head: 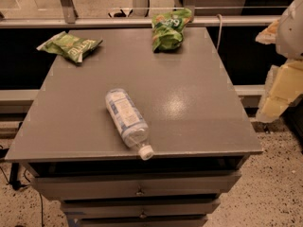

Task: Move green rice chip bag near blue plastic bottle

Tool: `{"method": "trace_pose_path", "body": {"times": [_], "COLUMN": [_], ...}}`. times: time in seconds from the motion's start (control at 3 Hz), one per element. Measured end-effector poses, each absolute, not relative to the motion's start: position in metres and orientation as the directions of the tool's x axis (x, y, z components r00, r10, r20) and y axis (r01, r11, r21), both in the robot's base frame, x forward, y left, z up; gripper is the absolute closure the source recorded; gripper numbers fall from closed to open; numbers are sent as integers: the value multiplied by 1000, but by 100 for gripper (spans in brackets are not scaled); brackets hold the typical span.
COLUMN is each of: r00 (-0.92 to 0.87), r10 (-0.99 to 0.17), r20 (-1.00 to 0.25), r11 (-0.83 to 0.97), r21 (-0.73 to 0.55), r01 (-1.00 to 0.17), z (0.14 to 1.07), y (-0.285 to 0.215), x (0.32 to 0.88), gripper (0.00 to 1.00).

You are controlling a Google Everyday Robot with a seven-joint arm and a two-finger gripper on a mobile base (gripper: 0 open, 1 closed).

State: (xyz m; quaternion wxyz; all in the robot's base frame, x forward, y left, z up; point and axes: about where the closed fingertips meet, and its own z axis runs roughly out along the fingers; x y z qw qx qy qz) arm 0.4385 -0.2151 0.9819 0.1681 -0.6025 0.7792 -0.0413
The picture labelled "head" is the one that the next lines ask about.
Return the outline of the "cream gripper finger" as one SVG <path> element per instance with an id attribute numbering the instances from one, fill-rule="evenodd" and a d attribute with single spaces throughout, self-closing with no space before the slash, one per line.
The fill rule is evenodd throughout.
<path id="1" fill-rule="evenodd" d="M 303 94 L 303 61 L 287 60 L 281 66 L 272 65 L 258 104 L 258 122 L 271 123 Z"/>
<path id="2" fill-rule="evenodd" d="M 261 44 L 275 44 L 278 25 L 278 20 L 273 21 L 257 35 L 256 41 Z"/>

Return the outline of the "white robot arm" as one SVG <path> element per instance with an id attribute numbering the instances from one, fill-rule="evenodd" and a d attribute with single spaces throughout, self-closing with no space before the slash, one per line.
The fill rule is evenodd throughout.
<path id="1" fill-rule="evenodd" d="M 287 59 L 281 66 L 271 66 L 258 104 L 257 121 L 271 123 L 303 94 L 303 0 L 294 0 L 256 41 L 274 44 L 277 54 Z"/>

